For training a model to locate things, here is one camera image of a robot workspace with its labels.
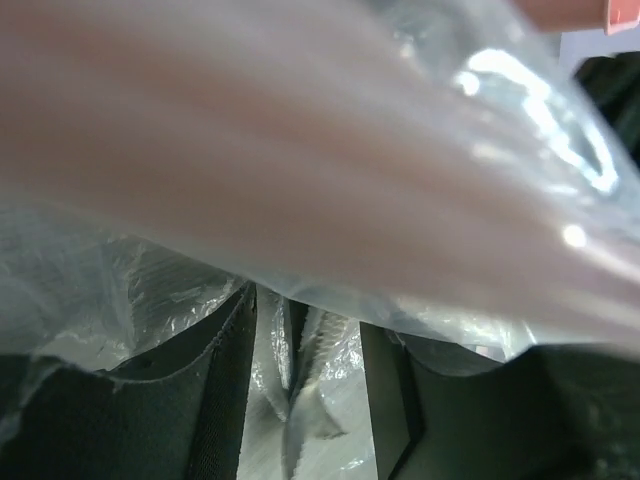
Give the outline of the grey fake fish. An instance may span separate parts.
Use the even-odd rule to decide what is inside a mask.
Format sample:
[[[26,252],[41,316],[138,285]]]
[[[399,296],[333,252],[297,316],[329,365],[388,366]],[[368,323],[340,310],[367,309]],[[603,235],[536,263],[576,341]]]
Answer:
[[[327,409],[320,382],[351,320],[262,287],[257,290],[256,314],[252,376],[284,421],[282,473],[293,479],[308,439],[331,440],[346,434]]]

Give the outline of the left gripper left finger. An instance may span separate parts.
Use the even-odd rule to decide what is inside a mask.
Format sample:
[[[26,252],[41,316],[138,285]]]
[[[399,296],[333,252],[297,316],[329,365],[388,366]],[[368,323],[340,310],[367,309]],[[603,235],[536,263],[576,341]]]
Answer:
[[[113,371],[1,359],[5,479],[232,479],[256,327],[246,284],[214,313]]]

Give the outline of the clear zip top bag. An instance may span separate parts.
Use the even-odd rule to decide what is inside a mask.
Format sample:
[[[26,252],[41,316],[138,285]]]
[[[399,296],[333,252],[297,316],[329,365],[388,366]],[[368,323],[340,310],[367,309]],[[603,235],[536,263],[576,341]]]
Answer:
[[[639,364],[639,166],[537,31],[513,1],[3,2],[1,359],[113,371],[246,284],[347,317],[346,434],[293,479],[382,479],[362,324]],[[286,479],[253,370],[232,479]]]

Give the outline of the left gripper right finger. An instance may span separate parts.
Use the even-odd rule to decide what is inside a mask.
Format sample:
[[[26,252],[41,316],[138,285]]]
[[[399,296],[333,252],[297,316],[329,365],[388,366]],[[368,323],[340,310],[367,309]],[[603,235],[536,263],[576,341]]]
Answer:
[[[583,345],[500,363],[362,324],[382,479],[635,479],[639,364]]]

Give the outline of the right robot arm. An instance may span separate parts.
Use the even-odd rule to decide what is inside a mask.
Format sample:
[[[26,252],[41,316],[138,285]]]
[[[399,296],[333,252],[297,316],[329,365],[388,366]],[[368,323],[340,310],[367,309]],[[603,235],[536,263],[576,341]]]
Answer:
[[[574,74],[639,166],[640,57],[638,52],[585,60]]]

